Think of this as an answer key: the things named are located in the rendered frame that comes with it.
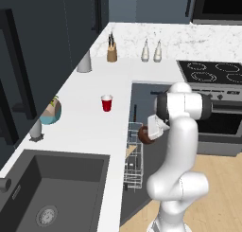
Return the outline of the black hob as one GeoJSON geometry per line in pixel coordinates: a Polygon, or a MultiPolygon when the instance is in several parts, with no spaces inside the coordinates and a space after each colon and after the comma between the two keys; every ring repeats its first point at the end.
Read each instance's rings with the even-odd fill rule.
{"type": "Polygon", "coordinates": [[[239,62],[178,61],[188,82],[242,85],[242,64],[239,62]]]}

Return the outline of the dark cylindrical sink knob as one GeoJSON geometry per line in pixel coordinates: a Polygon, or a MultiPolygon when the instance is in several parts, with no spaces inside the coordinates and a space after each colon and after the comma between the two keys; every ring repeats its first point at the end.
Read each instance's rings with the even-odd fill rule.
{"type": "Polygon", "coordinates": [[[11,186],[11,180],[9,178],[0,178],[0,191],[5,193],[11,186]]]}

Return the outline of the grey tap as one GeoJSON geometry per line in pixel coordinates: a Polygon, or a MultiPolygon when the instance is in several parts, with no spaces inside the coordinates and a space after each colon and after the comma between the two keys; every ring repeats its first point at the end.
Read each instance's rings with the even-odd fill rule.
{"type": "Polygon", "coordinates": [[[38,119],[29,131],[30,141],[38,142],[43,139],[42,122],[38,119]]]}

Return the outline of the dark grey dishwasher door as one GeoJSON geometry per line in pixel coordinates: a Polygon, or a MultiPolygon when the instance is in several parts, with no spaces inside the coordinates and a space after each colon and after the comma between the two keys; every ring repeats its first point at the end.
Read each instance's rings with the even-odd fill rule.
{"type": "Polygon", "coordinates": [[[164,162],[167,136],[168,132],[165,132],[154,143],[144,146],[143,184],[139,189],[123,186],[120,225],[123,225],[151,201],[147,194],[147,178],[164,162]]]}

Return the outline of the brown bowl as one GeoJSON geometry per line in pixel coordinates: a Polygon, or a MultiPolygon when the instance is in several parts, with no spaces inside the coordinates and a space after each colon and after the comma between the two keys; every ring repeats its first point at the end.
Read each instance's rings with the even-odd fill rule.
{"type": "Polygon", "coordinates": [[[142,126],[138,131],[139,140],[146,145],[152,144],[153,140],[148,137],[147,126],[142,126]]]}

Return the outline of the black microwave oven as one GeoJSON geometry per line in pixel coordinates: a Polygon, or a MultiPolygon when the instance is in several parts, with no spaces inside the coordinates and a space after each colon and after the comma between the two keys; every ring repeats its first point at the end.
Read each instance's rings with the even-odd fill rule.
{"type": "Polygon", "coordinates": [[[242,26],[242,0],[195,0],[192,23],[242,26]]]}

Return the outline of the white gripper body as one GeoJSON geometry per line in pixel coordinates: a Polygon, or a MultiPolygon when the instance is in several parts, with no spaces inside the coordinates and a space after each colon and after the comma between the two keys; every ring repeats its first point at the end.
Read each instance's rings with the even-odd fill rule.
{"type": "Polygon", "coordinates": [[[156,115],[147,118],[147,135],[150,140],[155,140],[164,133],[164,122],[156,115]]]}

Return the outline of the steel oven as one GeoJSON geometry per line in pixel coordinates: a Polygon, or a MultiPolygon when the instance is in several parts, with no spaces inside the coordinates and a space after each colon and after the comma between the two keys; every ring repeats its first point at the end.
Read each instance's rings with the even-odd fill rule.
{"type": "Polygon", "coordinates": [[[208,96],[213,112],[208,119],[198,120],[198,154],[237,156],[242,152],[242,89],[192,87],[208,96]]]}

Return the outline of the dark tall cupboard run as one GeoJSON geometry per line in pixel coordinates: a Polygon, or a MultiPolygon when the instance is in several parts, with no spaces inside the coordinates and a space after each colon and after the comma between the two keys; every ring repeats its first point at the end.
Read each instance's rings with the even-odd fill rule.
{"type": "MultiPolygon", "coordinates": [[[[12,10],[37,111],[34,119],[12,111],[22,99],[0,29],[1,169],[100,33],[92,30],[95,0],[0,0],[0,9],[12,10]]],[[[101,0],[101,21],[103,29],[109,0],[101,0]]]]}

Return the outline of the wooden knife block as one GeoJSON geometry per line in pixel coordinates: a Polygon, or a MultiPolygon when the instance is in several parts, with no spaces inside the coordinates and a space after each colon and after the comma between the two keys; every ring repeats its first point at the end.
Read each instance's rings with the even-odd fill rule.
{"type": "Polygon", "coordinates": [[[117,49],[116,43],[114,41],[113,34],[109,35],[109,45],[108,45],[108,52],[107,52],[107,61],[108,62],[116,62],[117,61],[117,49]]]}

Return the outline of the red cup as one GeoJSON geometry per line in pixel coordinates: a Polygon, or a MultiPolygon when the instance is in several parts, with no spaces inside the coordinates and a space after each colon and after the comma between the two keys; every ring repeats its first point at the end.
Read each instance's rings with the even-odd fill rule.
{"type": "Polygon", "coordinates": [[[103,95],[101,97],[102,108],[104,112],[109,112],[112,108],[112,95],[103,95]]]}

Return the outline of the blue-grey wall cupboard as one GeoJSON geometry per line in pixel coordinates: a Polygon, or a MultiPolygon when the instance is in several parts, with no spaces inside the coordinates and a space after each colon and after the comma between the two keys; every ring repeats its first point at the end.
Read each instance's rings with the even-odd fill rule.
{"type": "Polygon", "coordinates": [[[109,0],[116,23],[188,24],[192,0],[109,0]]]}

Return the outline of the blue round patterned plate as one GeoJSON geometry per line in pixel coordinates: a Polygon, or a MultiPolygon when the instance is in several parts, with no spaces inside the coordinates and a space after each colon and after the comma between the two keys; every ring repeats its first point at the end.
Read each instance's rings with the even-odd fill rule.
{"type": "Polygon", "coordinates": [[[61,103],[58,96],[54,96],[42,115],[40,121],[43,125],[50,125],[57,122],[61,117],[61,103]]]}

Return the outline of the dark grey sink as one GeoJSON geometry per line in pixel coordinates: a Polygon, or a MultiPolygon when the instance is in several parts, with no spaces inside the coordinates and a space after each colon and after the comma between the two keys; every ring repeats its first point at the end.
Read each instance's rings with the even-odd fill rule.
{"type": "Polygon", "coordinates": [[[0,232],[97,232],[110,157],[25,150],[0,192],[0,232]]]}

